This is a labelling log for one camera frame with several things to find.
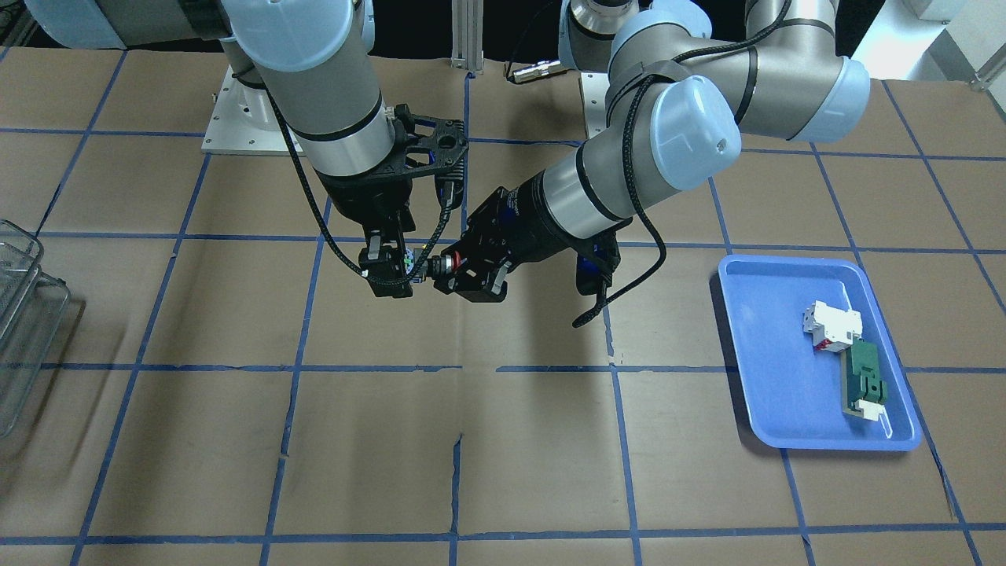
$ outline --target green terminal block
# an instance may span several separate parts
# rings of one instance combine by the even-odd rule
[[[842,356],[846,410],[858,414],[856,402],[860,400],[883,405],[887,401],[887,384],[880,378],[876,345],[856,339]]]

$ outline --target white mounting plate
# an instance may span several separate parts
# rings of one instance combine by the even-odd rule
[[[583,122],[588,139],[605,131],[608,123],[605,95],[608,92],[608,74],[580,72],[579,91],[583,95]]]
[[[243,111],[240,89],[244,86],[232,78],[233,71],[227,67],[223,83],[216,95],[213,115],[206,126],[206,136],[202,139],[203,153],[220,155],[289,155],[287,144],[280,130],[263,130],[252,123]],[[304,155],[297,139],[297,152]]]

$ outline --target black cable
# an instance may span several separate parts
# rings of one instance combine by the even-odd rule
[[[602,290],[602,293],[598,296],[597,305],[572,322],[573,329],[579,329],[583,325],[594,321],[599,315],[601,315],[606,307],[615,303],[616,300],[642,285],[642,282],[649,278],[651,274],[656,272],[657,269],[664,264],[664,260],[667,259],[667,247],[664,245],[664,238],[660,235],[660,232],[657,231],[657,226],[653,225],[653,222],[650,221],[650,217],[646,215],[646,210],[643,208],[643,203],[640,202],[639,192],[636,190],[636,173],[633,171],[632,164],[633,135],[636,132],[636,119],[639,114],[639,106],[640,103],[643,102],[643,95],[645,95],[646,90],[649,89],[650,86],[656,81],[657,76],[655,74],[651,74],[644,78],[640,83],[639,88],[636,90],[636,96],[632,100],[632,105],[629,107],[629,114],[626,116],[626,127],[622,132],[622,173],[625,177],[626,188],[629,191],[629,198],[632,200],[633,209],[636,211],[636,214],[639,215],[639,219],[642,220],[643,225],[646,226],[646,230],[650,232],[654,242],[657,243],[659,255],[650,268],[646,269],[646,271],[637,276],[632,282],[629,282],[628,286],[619,290],[618,293],[611,298],[605,298],[605,291]]]
[[[321,230],[321,235],[328,243],[328,246],[332,249],[339,260],[351,268],[356,274],[367,279],[368,282],[372,282],[374,286],[380,286],[382,288],[396,288],[401,286],[402,282],[411,280],[416,273],[418,273],[420,268],[426,263],[427,258],[430,256],[430,252],[433,251],[434,246],[440,241],[440,236],[444,232],[444,228],[447,227],[449,221],[451,221],[451,197],[454,194],[453,187],[445,188],[443,194],[441,194],[441,214],[440,220],[437,222],[437,227],[434,229],[433,234],[430,239],[427,240],[426,245],[423,246],[423,250],[420,251],[420,256],[412,263],[412,268],[408,270],[403,276],[398,278],[376,278],[369,276],[364,272],[364,269],[360,265],[354,263],[342,249],[339,248],[338,243],[332,237],[332,233],[328,230],[328,225],[325,223],[325,217],[322,215],[321,210],[318,208],[318,202],[315,200],[314,193],[311,191],[311,183],[308,182],[307,174],[304,173],[304,165],[301,163],[301,156],[297,154],[297,149],[294,147],[294,140],[290,136],[290,131],[287,129],[287,120],[283,117],[283,113],[280,112],[280,107],[276,104],[276,99],[273,98],[273,93],[268,89],[266,93],[269,96],[269,102],[273,106],[273,112],[276,114],[276,122],[280,127],[280,133],[283,134],[283,141],[287,145],[287,151],[290,153],[290,158],[294,162],[294,168],[297,170],[297,178],[301,181],[301,188],[304,189],[304,195],[308,199],[308,206],[311,207],[311,213],[314,214],[315,220],[318,222],[318,228]]]
[[[692,49],[690,51],[685,51],[683,53],[680,53],[672,60],[674,62],[681,62],[688,60],[690,58],[700,57],[703,55],[716,55],[719,53],[729,53],[732,51],[739,51],[742,49],[746,49],[747,47],[750,47],[751,45],[768,37],[770,34],[772,34],[773,31],[779,29],[779,26],[783,23],[783,20],[786,19],[786,14],[790,11],[791,4],[793,4],[793,0],[784,0],[783,8],[779,11],[779,15],[776,16],[776,19],[773,20],[773,22],[767,25],[765,28],[763,28],[762,31],[759,31],[758,33],[751,35],[750,37],[744,39],[743,41],[737,41],[735,43],[725,43],[723,45],[715,45],[711,47],[699,47],[698,49]]]
[[[527,22],[527,26],[524,27],[524,31],[521,32],[520,37],[517,39],[517,44],[513,46],[513,51],[510,53],[510,60],[508,60],[506,65],[503,67],[503,77],[507,80],[513,82],[513,78],[510,76],[510,69],[513,68],[513,60],[517,58],[517,51],[520,49],[520,46],[524,44],[524,39],[527,38],[527,32],[531,31],[531,26],[534,25],[535,21],[537,21],[538,16],[543,14],[545,10],[551,7],[554,3],[555,0],[548,0],[548,2],[546,2],[543,6],[538,8],[538,11],[531,16],[531,20]]]

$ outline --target plastic tray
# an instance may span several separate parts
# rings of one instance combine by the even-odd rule
[[[751,430],[777,448],[907,451],[918,418],[866,273],[841,259],[733,254],[719,262],[723,303]],[[815,301],[862,315],[888,384],[887,418],[842,412],[840,356],[815,352],[803,332]]]
[[[0,348],[40,272],[42,244],[7,220],[0,220]]]
[[[69,292],[44,272],[0,347],[0,438],[10,434],[62,319]]]

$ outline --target metal post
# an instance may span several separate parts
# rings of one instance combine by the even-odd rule
[[[452,0],[451,64],[457,68],[482,72],[482,3],[483,0]]]
[[[971,79],[971,87],[977,91],[988,90],[996,77],[1006,70],[1006,43],[992,55],[982,68],[975,71],[975,77]]]

